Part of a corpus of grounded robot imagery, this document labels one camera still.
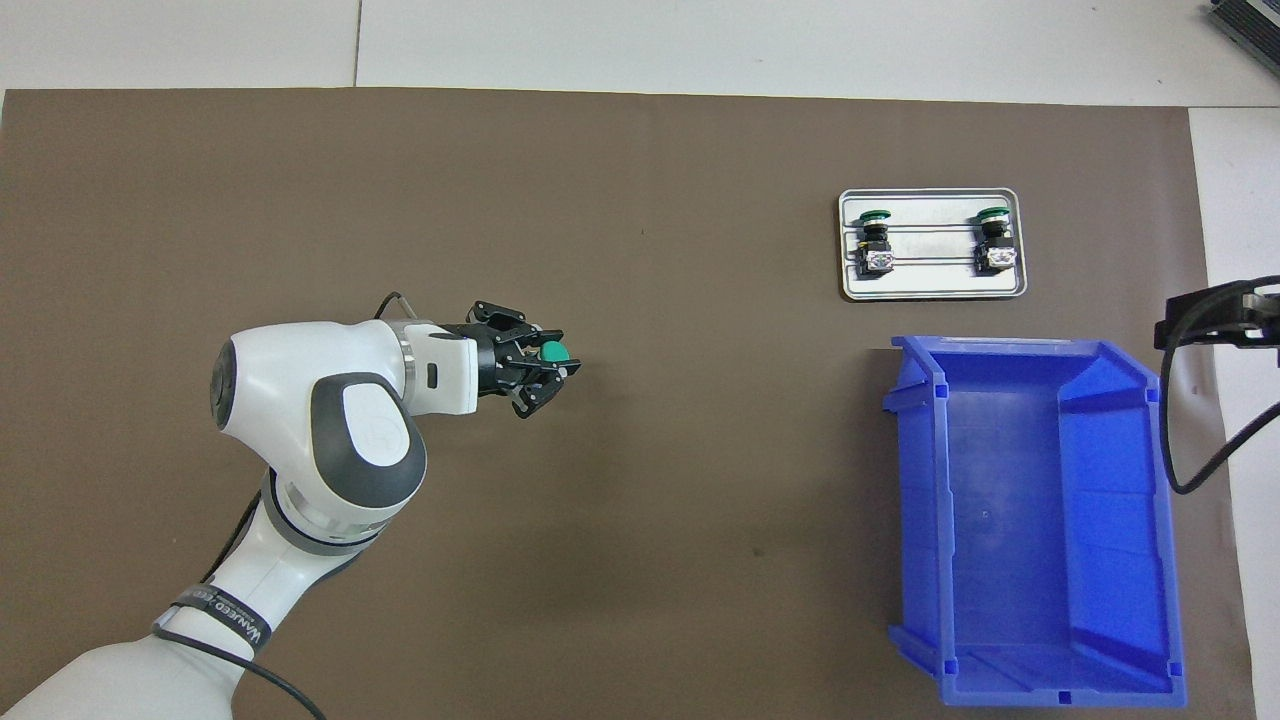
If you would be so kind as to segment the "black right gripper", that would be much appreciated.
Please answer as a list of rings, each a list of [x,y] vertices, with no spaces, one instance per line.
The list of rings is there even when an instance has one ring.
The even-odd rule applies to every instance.
[[[1164,318],[1155,323],[1155,347],[1161,351],[1188,345],[1279,348],[1277,286],[1279,281],[1224,283],[1167,299]],[[1245,310],[1251,324],[1247,331]]]

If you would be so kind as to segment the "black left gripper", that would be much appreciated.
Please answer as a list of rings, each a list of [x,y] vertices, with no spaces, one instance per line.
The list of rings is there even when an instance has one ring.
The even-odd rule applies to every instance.
[[[472,305],[468,338],[477,347],[477,396],[506,395],[521,419],[549,404],[582,365],[580,360],[520,360],[524,351],[561,342],[564,332],[543,329],[524,311],[483,300]]]

